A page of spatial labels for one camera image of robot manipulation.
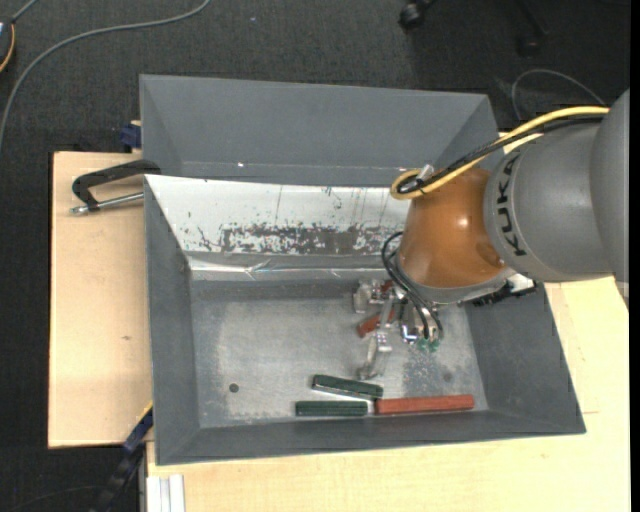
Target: kuka logo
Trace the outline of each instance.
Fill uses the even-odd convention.
[[[513,232],[513,223],[511,222],[511,212],[509,212],[508,201],[509,195],[507,191],[509,189],[509,185],[511,184],[511,173],[513,172],[513,165],[515,164],[518,156],[513,157],[507,165],[504,166],[502,173],[507,177],[505,182],[500,181],[498,183],[498,191],[500,195],[498,196],[498,201],[496,204],[504,205],[499,206],[498,215],[504,217],[504,223],[502,226],[502,233],[504,234],[505,241],[513,247],[513,253],[516,256],[526,256],[527,252],[520,247],[520,239],[518,235]]]

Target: wooden table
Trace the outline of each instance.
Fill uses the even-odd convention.
[[[52,448],[122,442],[151,398],[142,208],[68,213],[76,176],[136,158],[54,158]],[[612,279],[547,293],[587,434],[162,467],[150,442],[148,474],[183,474],[188,512],[630,510],[627,309]]]

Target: black cable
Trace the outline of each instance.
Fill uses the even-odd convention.
[[[149,406],[124,442],[122,460],[89,512],[109,512],[124,494],[142,463],[145,450],[143,439],[152,426],[153,407]]]
[[[38,1],[39,0],[31,0],[30,2],[27,2],[24,6],[22,6],[22,8],[11,17],[11,23],[15,23],[16,21],[18,21],[18,18],[20,18],[25,12],[31,9]]]
[[[62,496],[64,494],[70,494],[70,493],[74,493],[74,492],[78,492],[78,491],[94,491],[95,489],[100,489],[100,488],[101,487],[99,485],[83,485],[83,486],[80,486],[80,487],[70,487],[69,489],[62,489],[61,491],[56,491],[56,492],[52,492],[52,493],[49,493],[49,494],[45,494],[44,496],[38,496],[37,498],[29,500],[29,501],[27,501],[25,503],[21,503],[20,505],[16,505],[13,508],[7,509],[7,510],[5,510],[5,512],[22,511],[25,508],[30,507],[34,503],[40,503],[41,501],[48,500],[48,499],[54,498],[56,496]]]
[[[534,128],[531,128],[530,130],[522,132],[518,135],[514,135],[513,137],[509,137],[508,139],[505,139],[502,141],[499,138],[495,139],[467,153],[463,157],[447,165],[445,168],[441,169],[436,174],[434,174],[433,176],[429,177],[426,180],[417,179],[415,176],[407,176],[405,181],[400,182],[398,184],[397,192],[399,194],[410,194],[412,192],[415,192],[416,190],[419,190],[427,185],[431,185],[432,183],[437,182],[438,180],[444,178],[445,176],[448,176],[452,172],[457,171],[463,165],[466,165],[469,162],[476,160],[477,158],[485,157],[498,149],[501,149],[505,146],[508,146],[509,144],[522,140],[531,135],[534,135],[537,133],[546,134],[554,130],[557,130],[559,128],[565,128],[567,126],[579,124],[579,123],[598,122],[602,119],[603,116],[604,114],[603,115],[589,114],[589,115],[583,115],[583,116],[575,116],[569,119],[560,119],[556,121],[551,121],[550,123],[543,126],[536,126]],[[413,183],[413,185],[410,187],[406,187],[406,185],[411,183],[412,180],[415,180],[415,183]]]
[[[399,236],[402,236],[402,234],[403,234],[403,231],[398,231],[397,233],[394,233],[393,235],[391,235],[389,238],[385,240],[384,244],[382,245],[382,251],[381,251],[382,263],[387,273],[389,274],[389,277],[391,278],[391,280],[406,293],[407,298],[413,303],[414,307],[416,308],[416,311],[418,312],[418,316],[420,317],[420,321],[422,322],[422,326],[424,329],[423,336],[427,338],[429,336],[429,321],[427,320],[427,317],[424,316],[424,313],[422,312],[421,307],[427,310],[429,309],[429,307],[420,298],[420,296],[415,291],[411,283],[405,280],[400,274],[396,274],[396,271],[391,265],[391,259],[397,254],[398,252],[397,249],[394,250],[389,256],[387,256],[387,249],[389,248],[389,244],[391,244],[391,242],[396,238],[398,238]],[[438,325],[438,328],[442,330],[440,323],[435,317],[434,317],[434,320]]]
[[[9,95],[9,99],[7,100],[7,104],[6,104],[5,108],[4,108],[4,114],[2,116],[2,120],[0,120],[0,157],[2,156],[2,144],[3,144],[3,141],[4,141],[4,134],[5,134],[6,129],[7,129],[7,123],[9,121],[9,112],[11,112],[11,107],[13,106],[13,102],[16,99],[16,95],[18,94],[18,91],[20,90],[20,87],[22,86],[24,81],[27,79],[27,77],[29,76],[31,71],[33,71],[33,69],[40,62],[42,62],[44,59],[46,59],[49,55],[51,55],[55,51],[59,50],[60,48],[65,47],[65,46],[67,46],[69,44],[72,44],[72,43],[75,43],[77,41],[81,41],[81,40],[87,39],[89,37],[97,36],[97,35],[100,35],[100,34],[110,34],[112,32],[123,32],[125,30],[137,30],[137,29],[142,29],[142,28],[159,27],[159,26],[162,26],[162,25],[168,25],[170,23],[175,23],[175,22],[178,22],[178,21],[186,20],[187,18],[190,18],[190,17],[195,16],[196,14],[198,14],[205,7],[207,7],[207,5],[209,5],[210,3],[211,3],[211,0],[204,0],[195,9],[192,9],[191,11],[186,12],[184,14],[180,14],[178,16],[173,16],[171,18],[165,18],[165,19],[162,19],[162,20],[145,21],[145,22],[142,22],[142,23],[132,23],[132,24],[129,24],[129,25],[118,25],[116,27],[106,27],[106,28],[98,28],[98,29],[95,29],[95,30],[90,30],[89,32],[84,32],[83,34],[79,34],[77,36],[73,36],[73,37],[70,37],[68,39],[65,39],[64,41],[60,41],[59,43],[53,45],[51,48],[49,48],[45,52],[41,53],[38,57],[36,57],[36,59],[31,64],[29,64],[29,66],[27,66],[27,68],[24,70],[22,75],[20,75],[20,78],[18,78],[18,81],[13,86],[13,89],[11,90],[11,94]]]
[[[511,105],[513,107],[514,113],[516,114],[516,117],[518,118],[518,121],[522,121],[522,115],[521,115],[520,109],[518,108],[518,102],[516,100],[516,91],[518,89],[518,84],[520,83],[520,81],[524,77],[529,75],[551,75],[551,76],[557,76],[557,77],[563,78],[571,82],[572,84],[580,87],[580,89],[582,89],[587,94],[589,94],[594,100],[600,103],[600,105],[606,105],[606,103],[600,96],[598,96],[595,92],[589,89],[586,85],[584,85],[583,83],[579,82],[578,80],[576,80],[575,78],[569,75],[565,75],[564,73],[560,73],[559,71],[554,71],[552,69],[545,69],[545,68],[529,69],[528,71],[525,71],[520,76],[518,76],[518,78],[515,79],[515,81],[513,82],[513,85],[511,86]]]

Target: cable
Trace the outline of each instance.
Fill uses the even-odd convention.
[[[109,478],[107,485],[96,498],[94,506],[89,509],[89,512],[108,512],[124,494],[142,463],[144,455],[143,439],[152,426],[153,404],[150,402],[122,446],[122,460]]]
[[[565,75],[564,73],[560,73],[559,71],[553,71],[552,69],[535,68],[522,73],[520,76],[518,76],[518,78],[516,78],[515,82],[513,82],[513,85],[511,86],[511,104],[513,105],[513,111],[515,112],[516,117],[518,118],[518,121],[522,121],[522,116],[520,115],[520,110],[518,109],[518,104],[516,101],[516,90],[518,88],[518,84],[524,77],[529,75],[536,75],[536,74],[538,75],[546,74],[546,75],[552,75],[552,76],[558,76],[560,78],[564,78],[565,80],[568,80],[572,84],[580,87],[580,89],[582,89],[587,94],[589,94],[593,99],[595,99],[598,103],[600,103],[600,105],[606,105],[606,103],[600,96],[598,96],[595,92],[589,89],[586,85],[578,82],[578,80],[576,80],[575,78],[570,77],[569,75]]]
[[[11,60],[11,56],[16,49],[16,27],[12,24],[8,27],[11,32],[11,41],[9,42],[9,51],[6,53],[4,60],[0,60],[0,73],[4,71],[4,69],[9,65],[9,61]]]
[[[387,249],[389,248],[389,244],[399,236],[402,236],[402,234],[403,231],[398,231],[385,240],[384,244],[382,245],[381,251],[382,263],[384,264],[384,268],[389,274],[391,280],[406,293],[406,297],[413,303],[416,311],[418,312],[418,316],[420,317],[420,321],[422,322],[423,332],[425,333],[424,336],[427,337],[429,335],[429,321],[422,312],[421,308],[425,308],[427,311],[430,311],[430,309],[425,301],[420,298],[420,295],[418,294],[418,292],[416,292],[411,283],[404,279],[400,274],[397,274],[393,266],[391,265],[391,259],[397,254],[398,250],[394,250],[389,256],[387,256]],[[436,322],[438,329],[442,331],[442,326],[440,325],[438,319],[435,316],[432,316],[432,318]]]
[[[404,182],[398,184],[398,192],[403,195],[412,193],[416,190],[419,190],[420,188],[423,188],[427,185],[435,183],[436,181],[444,178],[445,176],[451,174],[452,172],[455,172],[457,169],[459,169],[463,165],[466,165],[469,162],[476,160],[477,158],[480,158],[480,157],[484,158],[490,155],[491,153],[493,153],[494,151],[500,148],[503,148],[504,146],[513,144],[514,142],[530,137],[531,135],[535,135],[535,134],[546,135],[560,128],[573,126],[578,123],[585,123],[585,122],[593,123],[596,121],[600,121],[601,119],[602,119],[602,116],[579,116],[579,117],[576,116],[571,119],[561,119],[561,120],[551,121],[551,123],[549,123],[548,125],[532,128],[531,130],[522,132],[510,139],[505,139],[502,141],[495,139],[483,146],[480,146],[476,150],[470,153],[467,153],[462,158],[459,158],[452,164],[449,164],[447,167],[439,170],[436,174],[434,174],[432,177],[426,180],[415,178],[415,175],[408,176],[408,178]]]
[[[33,505],[34,503],[38,503],[40,501],[43,500],[47,500],[49,498],[53,498],[54,496],[60,496],[63,494],[69,494],[72,492],[78,492],[78,491],[88,491],[88,490],[96,490],[96,489],[101,489],[101,487],[99,485],[84,485],[82,487],[71,487],[69,489],[63,489],[61,491],[57,491],[57,492],[52,492],[50,494],[45,494],[44,496],[39,496],[37,498],[34,498],[32,500],[29,500],[25,503],[22,503],[21,505],[16,505],[13,508],[10,508],[8,510],[6,510],[5,512],[17,512],[18,510],[22,510],[26,507],[29,507],[31,505]]]
[[[15,13],[11,19],[12,23],[15,23],[16,21],[18,21],[18,19],[20,18],[20,16],[22,16],[25,12],[27,12],[29,9],[31,9],[33,7],[34,4],[36,4],[38,2],[38,0],[31,0],[30,2],[28,2],[26,5],[24,5],[22,7],[22,9],[20,9],[17,13]]]
[[[420,173],[420,170],[412,169],[410,171],[406,171],[402,173],[400,176],[396,178],[396,180],[391,185],[391,196],[394,199],[414,199],[416,197],[420,197],[421,195],[428,194],[429,192],[432,192],[440,188],[445,183],[451,181],[456,176],[459,176],[463,172],[468,171],[469,169],[477,165],[479,162],[484,160],[484,158],[486,158],[487,155],[489,155],[496,149],[506,144],[509,144],[515,140],[518,140],[517,137],[519,137],[521,134],[531,132],[531,130],[533,129],[542,127],[545,124],[548,124],[552,121],[556,121],[558,119],[568,119],[572,117],[580,117],[580,116],[586,116],[586,115],[601,116],[601,115],[605,115],[607,112],[609,112],[609,109],[607,107],[570,107],[570,108],[564,108],[561,110],[556,110],[554,112],[549,112],[548,114],[544,114],[527,123],[520,125],[515,130],[512,130],[506,135],[498,138],[495,142],[488,145],[487,147],[488,151],[486,151],[486,153],[483,156],[479,156],[478,158],[475,158],[467,162],[466,164],[458,168],[455,168],[453,170],[447,170],[447,174],[445,176],[442,176],[440,172],[436,173],[436,175],[434,175],[432,179],[430,179],[428,184],[426,184],[425,186],[421,186],[416,190],[413,190],[408,193],[402,193],[399,191],[399,187],[403,184],[406,185],[410,179],[415,178]]]
[[[209,5],[210,3],[211,3],[211,0],[204,0],[204,2],[202,4],[200,4],[199,7],[196,7],[192,11],[189,11],[189,12],[187,12],[185,14],[180,14],[178,16],[174,16],[172,18],[166,18],[166,19],[163,19],[163,20],[156,20],[156,21],[146,21],[146,22],[142,22],[142,23],[132,23],[130,25],[118,25],[116,27],[106,27],[106,28],[99,28],[99,29],[95,29],[95,30],[90,30],[89,32],[84,32],[83,34],[79,34],[77,36],[73,36],[73,37],[70,37],[68,39],[65,39],[64,41],[61,41],[61,42],[55,44],[54,46],[52,46],[51,48],[46,50],[44,53],[41,53],[38,57],[36,57],[36,59],[31,64],[29,64],[29,66],[27,66],[27,68],[24,70],[22,75],[20,75],[20,78],[18,78],[18,81],[13,86],[13,89],[11,90],[11,94],[9,95],[9,99],[7,100],[7,105],[5,106],[4,113],[2,115],[2,121],[0,121],[0,157],[2,156],[2,146],[3,146],[3,142],[4,142],[4,135],[5,135],[5,132],[6,132],[6,129],[7,129],[7,123],[8,123],[8,120],[9,120],[9,113],[11,112],[11,107],[13,106],[13,102],[15,101],[16,95],[18,94],[18,91],[20,90],[20,87],[22,86],[24,81],[27,79],[27,77],[29,76],[31,71],[33,71],[33,69],[38,64],[40,64],[40,62],[42,62],[44,59],[46,59],[49,55],[51,55],[52,53],[56,52],[60,48],[63,48],[65,46],[67,46],[69,44],[72,44],[72,43],[75,43],[77,41],[81,41],[83,39],[87,39],[89,37],[93,37],[93,36],[97,36],[97,35],[101,35],[101,34],[109,34],[111,32],[123,32],[123,31],[126,31],[126,30],[137,30],[137,29],[142,29],[142,28],[159,27],[159,26],[162,26],[162,25],[168,25],[170,23],[176,23],[178,21],[183,21],[183,20],[186,20],[187,18],[195,16],[200,11],[202,11],[205,7],[207,7],[207,5]]]

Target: black carpet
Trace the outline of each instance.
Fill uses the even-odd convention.
[[[0,15],[24,1],[0,0]],[[41,0],[18,23],[0,111],[21,71],[54,43],[198,3]],[[481,92],[504,129],[517,124],[511,85],[528,69],[571,75],[607,103],[629,87],[630,0],[533,3],[550,35],[532,59],[515,52],[526,23],[507,0],[441,0],[409,35],[396,23],[401,0],[214,0],[189,21],[98,36],[36,68],[0,155],[0,511],[86,510],[119,458],[116,448],[46,450],[51,151],[123,151],[118,132],[139,117],[140,73]],[[524,117],[593,103],[549,75],[523,79],[517,101]],[[135,507],[134,488],[120,508]]]

